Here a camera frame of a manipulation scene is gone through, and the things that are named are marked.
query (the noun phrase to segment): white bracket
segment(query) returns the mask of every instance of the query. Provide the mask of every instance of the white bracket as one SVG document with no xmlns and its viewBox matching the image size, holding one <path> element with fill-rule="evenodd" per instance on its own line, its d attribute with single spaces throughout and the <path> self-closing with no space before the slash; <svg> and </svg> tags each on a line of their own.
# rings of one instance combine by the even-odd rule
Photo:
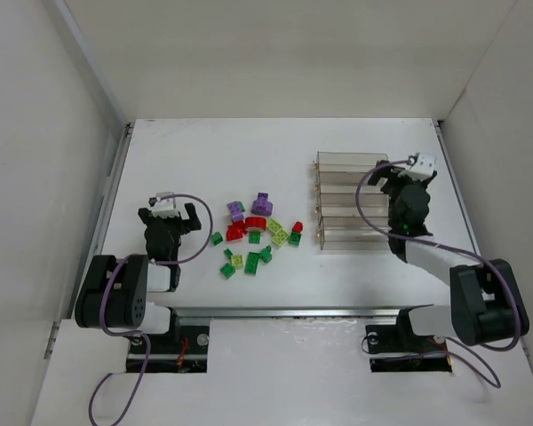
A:
<svg viewBox="0 0 533 426">
<path fill-rule="evenodd" d="M 435 165 L 436 157 L 434 155 L 417 153 L 414 164 L 399 173 L 399 176 L 408 176 L 414 180 L 426 180 L 434 174 Z"/>
<path fill-rule="evenodd" d="M 148 207 L 148 210 L 152 213 L 154 217 L 178 217 L 179 213 L 176 210 L 176 199 L 172 198 L 170 200 L 162 200 L 162 197 L 166 195 L 171 195 L 172 193 L 157 193 L 156 194 L 156 203 L 152 207 Z"/>
</svg>

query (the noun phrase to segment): transparent shelf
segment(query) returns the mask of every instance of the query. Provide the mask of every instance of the transparent shelf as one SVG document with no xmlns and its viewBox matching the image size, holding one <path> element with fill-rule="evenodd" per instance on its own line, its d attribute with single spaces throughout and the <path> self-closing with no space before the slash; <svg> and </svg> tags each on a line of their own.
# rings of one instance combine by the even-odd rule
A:
<svg viewBox="0 0 533 426">
<path fill-rule="evenodd" d="M 323 184 L 358 184 L 385 154 L 318 153 L 316 180 Z"/>
<path fill-rule="evenodd" d="M 371 229 L 357 211 L 355 192 L 359 181 L 384 154 L 318 153 L 315 164 L 318 203 L 317 236 L 323 250 L 387 250 L 387 237 Z M 359 195 L 363 212 L 370 221 L 388 230 L 388 196 L 381 193 L 383 182 L 364 186 Z"/>
</svg>

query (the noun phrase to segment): wire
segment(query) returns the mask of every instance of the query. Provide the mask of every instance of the wire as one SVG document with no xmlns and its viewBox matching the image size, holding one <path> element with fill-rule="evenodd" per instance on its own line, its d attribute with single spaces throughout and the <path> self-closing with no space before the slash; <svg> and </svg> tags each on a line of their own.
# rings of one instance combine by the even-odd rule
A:
<svg viewBox="0 0 533 426">
<path fill-rule="evenodd" d="M 178 358 L 176 359 L 176 362 L 178 363 L 178 373 L 181 370 L 181 366 L 184 365 L 184 357 L 186 356 L 188 347 L 189 342 L 187 341 L 187 337 L 184 337 L 184 340 L 181 341 L 181 352 L 179 353 Z"/>
<path fill-rule="evenodd" d="M 436 342 L 432 337 L 426 339 L 428 340 L 428 342 L 432 343 L 433 345 L 435 346 L 438 346 L 439 348 L 441 348 L 443 351 L 446 351 L 446 348 L 444 347 L 444 345 L 442 343 L 438 343 Z"/>
<path fill-rule="evenodd" d="M 498 352 L 510 351 L 511 349 L 513 349 L 517 345 L 517 343 L 519 342 L 519 338 L 521 336 L 521 323 L 520 323 L 520 318 L 519 318 L 519 312 L 517 311 L 517 305 L 515 304 L 515 299 L 513 298 L 513 294 L 511 292 L 511 289 L 509 288 L 509 285 L 507 284 L 507 281 L 505 281 L 505 279 L 502 276 L 502 274 L 496 269 L 496 267 L 488 259 L 486 259 L 485 257 L 482 257 L 480 255 L 477 255 L 477 254 L 473 253 L 472 251 L 464 250 L 462 248 L 455 248 L 455 247 L 447 246 L 445 244 L 439 244 L 439 243 L 432 242 L 432 241 L 420 240 L 418 238 L 409 237 L 407 235 L 400 235 L 400 234 L 397 234 L 397 233 L 390 233 L 390 232 L 383 231 L 380 228 L 378 228 L 377 226 L 375 226 L 373 223 L 371 223 L 371 221 L 363 213 L 362 206 L 361 206 L 361 203 L 360 203 L 360 192 L 362 190 L 362 186 L 364 186 L 366 184 L 366 182 L 369 180 L 370 176 L 373 173 L 375 173 L 377 171 L 380 171 L 380 170 L 383 170 L 383 169 L 387 169 L 387 168 L 393 167 L 394 165 L 397 165 L 397 164 L 411 164 L 411 163 L 409 161 L 407 161 L 407 160 L 401 160 L 401 161 L 397 161 L 397 162 L 389 162 L 389 163 L 381 164 L 381 165 L 375 167 L 374 169 L 368 171 L 365 174 L 365 176 L 363 176 L 362 180 L 360 180 L 360 182 L 357 185 L 357 188 L 355 190 L 355 205 L 357 206 L 357 211 L 359 211 L 359 214 L 362 217 L 362 220 L 370 228 L 372 228 L 373 230 L 377 231 L 378 233 L 382 233 L 386 237 L 396 238 L 397 240 L 414 241 L 414 242 L 417 242 L 419 244 L 424 244 L 426 246 L 436 247 L 438 249 L 446 250 L 446 251 L 449 251 L 451 253 L 463 254 L 463 255 L 472 257 L 472 258 L 482 262 L 486 266 L 488 266 L 488 268 L 491 270 L 491 272 L 496 276 L 498 281 L 501 283 L 502 289 L 504 290 L 504 294 L 505 294 L 505 300 L 512 307 L 513 322 L 514 322 L 514 334 L 513 334 L 512 341 L 507 346 L 504 346 L 502 348 L 495 347 L 495 346 L 490 346 L 490 345 L 487 345 L 487 344 L 482 344 L 481 346 L 486 348 L 486 349 L 489 349 L 491 351 L 498 351 Z M 493 376 L 495 381 L 492 382 L 486 375 L 484 375 L 482 372 L 480 372 L 480 370 L 478 368 L 474 367 L 468 360 L 464 359 L 462 356 L 458 355 L 457 353 L 445 350 L 445 349 L 443 349 L 442 351 L 430 351 L 430 352 L 426 352 L 426 353 L 417 353 L 417 354 L 405 355 L 405 356 L 402 356 L 402 357 L 391 357 L 391 358 L 387 358 L 387 359 L 393 360 L 393 361 L 395 361 L 395 360 L 401 361 L 401 360 L 409 360 L 409 359 L 423 359 L 423 358 L 425 358 L 426 356 L 429 356 L 429 355 L 440 355 L 440 354 L 450 355 L 451 357 L 459 359 L 464 364 L 466 364 L 479 377 L 481 377 L 483 380 L 485 380 L 487 384 L 493 386 L 496 389 L 501 388 L 501 382 L 499 381 L 499 377 L 497 377 L 496 372 L 494 371 L 494 369 L 492 367 L 489 366 L 488 362 L 485 359 L 483 359 L 475 351 L 473 351 L 470 348 L 468 348 L 465 344 L 463 344 L 463 343 L 461 343 L 461 342 L 459 342 L 459 341 L 457 341 L 457 340 L 455 340 L 455 339 L 453 339 L 451 337 L 446 337 L 446 340 L 450 340 L 454 344 L 460 346 L 461 348 L 465 349 L 466 351 L 468 351 L 472 355 L 474 355 L 488 369 L 489 373 Z"/>
<path fill-rule="evenodd" d="M 201 255 L 203 253 L 205 248 L 210 243 L 211 235 L 213 234 L 213 216 L 211 215 L 210 206 L 208 206 L 207 203 L 204 200 L 202 200 L 201 198 L 198 198 L 198 197 L 196 197 L 194 195 L 190 195 L 188 193 L 171 193 L 170 195 L 165 195 L 160 200 L 171 200 L 172 198 L 189 198 L 191 200 L 196 200 L 197 202 L 202 204 L 205 207 L 205 209 L 207 210 L 207 214 L 209 215 L 209 218 L 210 218 L 210 231 L 209 231 L 209 233 L 207 235 L 207 239 L 205 240 L 205 243 L 202 245 L 202 247 L 199 250 L 197 250 L 195 252 L 194 255 L 192 255 L 192 256 L 190 256 L 190 257 L 188 257 L 186 259 L 182 259 L 182 260 L 164 260 L 164 261 L 160 261 L 160 262 L 155 262 L 156 264 L 162 264 L 162 265 L 167 265 L 167 264 L 185 264 L 187 262 L 190 262 L 190 261 L 194 260 L 196 257 L 198 257 L 199 255 Z"/>
<path fill-rule="evenodd" d="M 207 210 L 207 214 L 209 215 L 209 218 L 210 218 L 210 231 L 209 231 L 209 234 L 207 236 L 207 239 L 205 240 L 205 243 L 202 245 L 202 247 L 199 250 L 197 250 L 195 252 L 194 255 L 192 255 L 192 256 L 190 256 L 190 257 L 188 257 L 186 259 L 183 259 L 183 260 L 169 260 L 169 261 L 165 261 L 165 262 L 156 262 L 156 264 L 161 264 L 161 265 L 184 264 L 186 262 L 194 260 L 196 257 L 198 257 L 199 255 L 201 255 L 203 253 L 203 251 L 205 250 L 205 248 L 207 247 L 207 245 L 210 242 L 211 235 L 213 234 L 213 216 L 211 214 L 210 207 L 207 205 L 207 203 L 204 200 L 202 200 L 201 198 L 198 198 L 198 197 L 196 197 L 194 195 L 189 195 L 187 193 L 173 193 L 171 195 L 165 195 L 164 197 L 161 198 L 161 200 L 169 200 L 169 199 L 172 199 L 172 198 L 189 198 L 189 199 L 196 200 L 196 201 L 200 202 L 205 207 L 205 209 Z M 132 388 L 131 395 L 129 396 L 128 401 L 126 401 L 126 404 L 124 405 L 123 411 L 118 416 L 116 421 L 114 423 L 110 424 L 110 426 L 116 426 L 126 416 L 126 413 L 128 412 L 128 409 L 130 408 L 130 406 L 132 404 L 132 401 L 134 400 L 134 397 L 136 395 L 136 391 L 139 389 L 140 382 L 142 381 L 142 377 L 144 376 L 144 373 L 146 372 L 146 368 L 147 368 L 147 365 L 148 365 L 148 359 L 150 357 L 150 351 L 152 349 L 152 344 L 150 342 L 150 337 L 148 337 L 148 335 L 146 333 L 143 333 L 140 330 L 128 330 L 128 331 L 122 331 L 122 332 L 111 331 L 111 330 L 108 329 L 107 322 L 105 321 L 105 313 L 106 313 L 106 310 L 107 310 L 108 295 L 110 294 L 110 290 L 115 285 L 116 276 L 118 275 L 120 270 L 123 269 L 123 266 L 126 264 L 126 262 L 128 262 L 129 258 L 130 258 L 130 255 L 125 257 L 123 260 L 121 260 L 119 262 L 119 264 L 116 266 L 116 268 L 113 271 L 113 273 L 111 274 L 110 278 L 108 279 L 107 286 L 105 287 L 105 291 L 103 292 L 103 297 L 102 297 L 102 299 L 100 301 L 100 310 L 99 310 L 100 329 L 103 330 L 105 332 L 105 334 L 111 335 L 111 336 L 115 336 L 115 337 L 125 337 L 125 336 L 139 336 L 139 337 L 142 337 L 145 340 L 145 342 L 146 342 L 146 356 L 144 358 L 144 361 L 142 362 L 142 367 L 140 368 L 140 371 L 139 371 L 139 377 L 136 380 L 136 383 L 134 384 L 134 387 Z M 97 384 L 97 387 L 95 388 L 95 390 L 92 392 L 91 399 L 89 400 L 89 409 L 88 409 L 89 422 L 91 422 L 92 426 L 99 426 L 99 424 L 96 423 L 95 419 L 93 418 L 92 405 L 93 405 L 93 403 L 95 401 L 95 397 L 97 396 L 97 393 L 100 390 L 100 387 L 103 385 L 104 382 L 106 382 L 108 380 L 108 378 L 111 375 L 113 375 L 113 373 L 108 373 L 105 377 L 102 378 L 102 380 L 99 382 L 99 384 Z"/>
<path fill-rule="evenodd" d="M 433 242 L 433 241 L 420 240 L 419 238 L 413 238 L 413 237 L 409 237 L 407 235 L 400 235 L 398 233 L 389 233 L 387 231 L 383 231 L 382 229 L 380 229 L 377 226 L 375 226 L 374 224 L 372 224 L 371 221 L 367 218 L 367 216 L 365 216 L 365 214 L 363 213 L 362 206 L 361 206 L 361 203 L 360 203 L 360 192 L 362 190 L 362 186 L 364 186 L 366 184 L 366 182 L 369 180 L 370 176 L 373 173 L 375 173 L 377 171 L 380 171 L 382 169 L 387 169 L 387 168 L 393 167 L 396 164 L 409 164 L 409 161 L 401 160 L 401 161 L 398 161 L 398 162 L 389 162 L 389 163 L 386 163 L 386 164 L 381 164 L 381 165 L 375 167 L 374 169 L 368 171 L 365 174 L 365 176 L 363 176 L 363 178 L 359 182 L 359 184 L 357 185 L 357 189 L 355 190 L 355 205 L 357 206 L 357 211 L 359 211 L 359 214 L 362 217 L 363 221 L 370 228 L 372 228 L 373 230 L 377 231 L 378 233 L 382 233 L 383 235 L 385 235 L 385 236 L 387 236 L 389 238 L 395 238 L 397 240 L 413 241 L 413 242 L 416 242 L 418 244 L 423 244 L 425 246 L 430 246 L 430 247 L 436 247 L 438 249 L 446 250 L 446 251 L 449 251 L 451 253 L 462 254 L 462 255 L 465 255 L 465 256 L 469 256 L 469 257 L 471 257 L 471 258 L 473 258 L 473 259 L 485 264 L 486 266 L 488 266 L 489 270 L 495 275 L 497 280 L 501 283 L 501 287 L 504 290 L 505 300 L 507 301 L 507 303 L 512 308 L 512 313 L 513 313 L 513 338 L 512 338 L 512 341 L 507 346 L 504 346 L 504 347 L 501 347 L 501 348 L 497 347 L 497 346 L 491 346 L 491 345 L 488 345 L 488 344 L 482 344 L 481 346 L 484 347 L 484 348 L 490 349 L 492 351 L 496 351 L 496 352 L 510 351 L 511 349 L 513 349 L 517 345 L 517 343 L 519 342 L 519 339 L 521 337 L 521 320 L 520 320 L 520 317 L 519 317 L 519 311 L 517 310 L 517 304 L 515 303 L 515 299 L 513 298 L 512 290 L 509 288 L 509 285 L 507 284 L 507 281 L 505 281 L 505 278 L 503 277 L 503 275 L 497 270 L 497 268 L 488 259 L 486 259 L 483 256 L 477 255 L 477 254 L 473 253 L 472 251 L 464 250 L 462 248 L 451 247 L 451 246 L 447 246 L 445 244 L 439 244 L 439 243 Z"/>
</svg>

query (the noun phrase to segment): toy brick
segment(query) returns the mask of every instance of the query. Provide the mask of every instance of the toy brick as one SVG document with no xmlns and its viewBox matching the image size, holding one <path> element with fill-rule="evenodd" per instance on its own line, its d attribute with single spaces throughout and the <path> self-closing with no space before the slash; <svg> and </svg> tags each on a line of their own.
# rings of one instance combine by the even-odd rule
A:
<svg viewBox="0 0 533 426">
<path fill-rule="evenodd" d="M 294 226 L 292 227 L 292 231 L 293 231 L 294 233 L 301 233 L 303 229 L 304 229 L 304 226 L 302 225 L 302 222 L 297 222 L 297 223 L 294 224 Z"/>
<path fill-rule="evenodd" d="M 236 222 L 233 222 L 233 224 L 229 227 L 239 228 L 243 232 L 243 234 L 247 233 L 247 225 L 245 224 L 244 220 L 238 220 Z"/>
<path fill-rule="evenodd" d="M 235 273 L 235 268 L 231 266 L 231 264 L 227 263 L 224 264 L 223 267 L 219 269 L 219 271 L 226 279 L 230 279 Z"/>
<path fill-rule="evenodd" d="M 271 249 L 272 248 L 270 246 L 266 246 L 265 248 L 260 250 L 259 258 L 266 264 L 269 263 L 273 258 L 273 255 L 271 254 Z"/>
<path fill-rule="evenodd" d="M 222 241 L 223 237 L 221 236 L 221 233 L 214 233 L 211 236 L 211 244 L 213 244 L 214 246 L 217 246 Z"/>
<path fill-rule="evenodd" d="M 233 201 L 227 204 L 227 208 L 229 209 L 229 213 L 231 214 L 233 222 L 244 220 L 243 210 L 241 209 L 241 206 L 242 204 L 239 201 Z"/>
<path fill-rule="evenodd" d="M 245 264 L 245 273 L 249 275 L 256 275 L 259 267 L 259 253 L 249 252 L 247 255 L 247 263 Z"/>
<path fill-rule="evenodd" d="M 249 243 L 250 244 L 259 244 L 260 243 L 260 233 L 249 233 Z"/>
<path fill-rule="evenodd" d="M 232 255 L 231 265 L 235 269 L 242 269 L 243 268 L 243 255 Z"/>
<path fill-rule="evenodd" d="M 243 237 L 243 231 L 239 228 L 229 226 L 227 229 L 227 241 L 237 241 Z"/>
<path fill-rule="evenodd" d="M 300 245 L 300 239 L 302 238 L 302 234 L 300 233 L 291 233 L 290 234 L 290 238 L 288 240 L 288 243 L 291 245 L 291 246 L 296 246 L 298 247 Z"/>
<path fill-rule="evenodd" d="M 276 233 L 273 237 L 273 243 L 276 244 L 278 247 L 281 247 L 286 240 L 288 240 L 288 233 L 281 229 L 278 233 Z"/>
<path fill-rule="evenodd" d="M 282 229 L 282 225 L 276 222 L 274 219 L 269 218 L 266 221 L 266 228 L 268 231 L 275 234 L 275 233 L 278 233 Z"/>
<path fill-rule="evenodd" d="M 259 193 L 257 200 L 252 202 L 251 213 L 269 217 L 273 214 L 273 203 L 268 200 L 268 193 Z"/>
<path fill-rule="evenodd" d="M 267 228 L 267 220 L 264 217 L 247 217 L 245 219 L 245 227 L 249 231 L 265 231 Z"/>
</svg>

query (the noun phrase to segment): purple lego brick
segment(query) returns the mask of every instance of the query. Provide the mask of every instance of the purple lego brick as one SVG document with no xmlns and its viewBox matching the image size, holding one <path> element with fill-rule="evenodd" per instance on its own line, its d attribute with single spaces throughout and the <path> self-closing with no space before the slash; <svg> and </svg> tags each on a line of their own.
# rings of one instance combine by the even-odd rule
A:
<svg viewBox="0 0 533 426">
<path fill-rule="evenodd" d="M 231 218 L 233 219 L 233 222 L 238 222 L 240 220 L 244 220 L 245 217 L 243 215 L 243 211 L 241 210 L 241 204 L 239 201 L 233 201 L 227 204 L 227 207 L 229 208 L 229 213 L 231 214 Z"/>
<path fill-rule="evenodd" d="M 269 217 L 273 214 L 273 203 L 268 200 L 267 193 L 259 193 L 257 200 L 252 203 L 251 213 L 257 216 Z"/>
</svg>

